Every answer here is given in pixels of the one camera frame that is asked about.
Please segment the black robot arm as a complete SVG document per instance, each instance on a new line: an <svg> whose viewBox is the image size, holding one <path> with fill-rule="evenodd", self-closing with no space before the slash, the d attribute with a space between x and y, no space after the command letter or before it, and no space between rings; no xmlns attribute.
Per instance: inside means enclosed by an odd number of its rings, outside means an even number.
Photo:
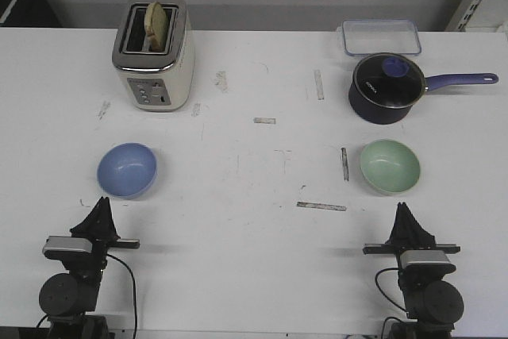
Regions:
<svg viewBox="0 0 508 339"><path fill-rule="evenodd" d="M406 320L387 317L381 338L450 338L454 324L464 313L461 293L444 277L456 266L449 254L460 252L456 244L439 244L424 230L406 203L395 212L389 238L382 244L366 244L365 255L393 255L398 287L404 304L387 300L406 314Z"/></svg>
<svg viewBox="0 0 508 339"><path fill-rule="evenodd" d="M94 313L108 260L124 266L133 292L133 336L138 331L137 285L129 265L111 249L138 249L138 240L120 238L114 225L110 199L101 197L68 236L51 235L42 248L44 257L58 260L65 272L47 279L39 292L39 306L50 323L48 338L115 338L107 319Z"/></svg>

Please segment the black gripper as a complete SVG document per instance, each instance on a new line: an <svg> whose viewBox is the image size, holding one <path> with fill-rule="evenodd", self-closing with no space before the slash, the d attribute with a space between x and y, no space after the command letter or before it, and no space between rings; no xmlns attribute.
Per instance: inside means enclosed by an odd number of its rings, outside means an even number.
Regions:
<svg viewBox="0 0 508 339"><path fill-rule="evenodd" d="M104 238L102 238L102 211ZM138 249L138 239L120 239L117 233L108 197L101 197L92 211L82 222L70 229L69 250L66 254L65 268L79 275L95 275L107 265L106 255L111 248Z"/></svg>
<svg viewBox="0 0 508 339"><path fill-rule="evenodd" d="M447 257L451 254L457 254L461 250L461 247L455 244L437 244L433 247L420 248L396 248L393 246L403 245L406 242L406 238L410 244L436 243L435 236L421 227L407 204L399 202L395 213L394 224L386 244L365 244L362 248L362 252L364 255L393 255L396 257L398 268L410 274L447 275L453 273L431 268L402 269L400 256L408 250L441 250Z"/></svg>

